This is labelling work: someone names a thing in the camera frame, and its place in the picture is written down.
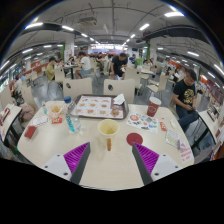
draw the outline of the bag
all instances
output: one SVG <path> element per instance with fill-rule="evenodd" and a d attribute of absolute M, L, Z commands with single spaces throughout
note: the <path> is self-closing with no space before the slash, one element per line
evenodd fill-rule
<path fill-rule="evenodd" d="M 21 112 L 19 120 L 21 122 L 30 121 L 35 115 L 34 108 L 27 104 L 21 104 L 20 107 L 22 108 L 22 112 Z"/>

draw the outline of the red plate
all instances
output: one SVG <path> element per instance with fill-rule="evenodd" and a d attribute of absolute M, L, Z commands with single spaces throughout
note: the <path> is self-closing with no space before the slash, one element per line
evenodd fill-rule
<path fill-rule="evenodd" d="M 127 136 L 127 142 L 130 146 L 133 145 L 133 142 L 138 143 L 138 144 L 142 144 L 143 142 L 143 138 L 141 135 L 137 134 L 137 133 L 131 133 Z"/>

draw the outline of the white table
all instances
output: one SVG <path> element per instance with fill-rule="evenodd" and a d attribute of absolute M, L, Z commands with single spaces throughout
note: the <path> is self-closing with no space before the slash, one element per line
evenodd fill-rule
<path fill-rule="evenodd" d="M 129 110 L 146 114 L 147 106 L 129 105 Z M 40 109 L 34 116 L 44 115 Z M 159 108 L 156 116 L 159 121 L 163 121 L 167 128 L 171 127 L 170 119 L 173 119 L 175 131 L 181 134 L 186 146 L 189 146 L 185 134 L 183 133 L 173 114 L 167 108 Z M 161 131 L 159 126 L 158 134 L 153 134 L 141 129 L 126 125 L 127 118 L 118 121 L 120 130 L 115 145 L 112 145 L 110 152 L 101 145 L 97 125 L 101 119 L 81 118 L 82 130 L 77 135 L 70 135 L 66 120 L 63 116 L 62 124 L 46 124 L 39 126 L 31 140 L 21 136 L 18 143 L 19 151 L 34 165 L 41 167 L 55 154 L 65 154 L 72 149 L 90 142 L 91 153 L 86 163 L 80 185 L 100 189 L 131 189 L 144 186 L 141 175 L 132 154 L 132 147 L 127 143 L 126 138 L 130 133 L 139 133 L 143 138 L 142 145 L 161 154 L 166 153 L 171 156 L 179 165 L 187 167 L 194 164 L 194 159 L 186 164 L 181 162 L 178 150 L 165 142 L 166 132 Z"/>
<path fill-rule="evenodd" d="M 201 142 L 201 140 L 207 135 L 208 132 L 211 133 L 215 144 L 217 144 L 217 138 L 215 135 L 219 129 L 218 119 L 213 121 L 211 119 L 211 117 L 208 115 L 207 110 L 199 112 L 198 114 L 199 114 L 199 117 L 201 118 L 202 122 L 205 124 L 206 129 L 202 133 L 200 138 L 191 146 L 192 149 Z"/>
<path fill-rule="evenodd" d="M 8 104 L 6 108 L 11 108 L 12 105 Z M 3 142 L 5 141 L 5 137 L 8 135 L 9 130 L 12 131 L 14 137 L 19 140 L 19 136 L 16 133 L 15 129 L 12 127 L 12 124 L 16 120 L 16 118 L 19 116 L 20 112 L 22 111 L 21 107 L 13 106 L 12 109 L 10 109 L 10 114 L 6 117 L 6 119 L 3 122 L 3 126 L 0 126 L 1 136 L 3 137 Z"/>

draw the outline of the napkin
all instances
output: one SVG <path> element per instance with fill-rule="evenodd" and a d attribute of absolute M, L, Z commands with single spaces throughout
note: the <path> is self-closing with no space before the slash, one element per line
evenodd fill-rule
<path fill-rule="evenodd" d="M 118 95 L 116 98 L 114 98 L 114 104 L 117 105 L 121 105 L 122 103 L 124 103 L 125 99 L 124 99 L 124 94 L 120 94 Z"/>

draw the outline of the hand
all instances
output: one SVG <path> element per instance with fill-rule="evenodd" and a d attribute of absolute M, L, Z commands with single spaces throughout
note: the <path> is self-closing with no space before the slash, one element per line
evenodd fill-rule
<path fill-rule="evenodd" d="M 188 110 L 188 111 L 192 110 L 190 105 L 185 105 L 184 108 L 185 108 L 186 110 Z"/>

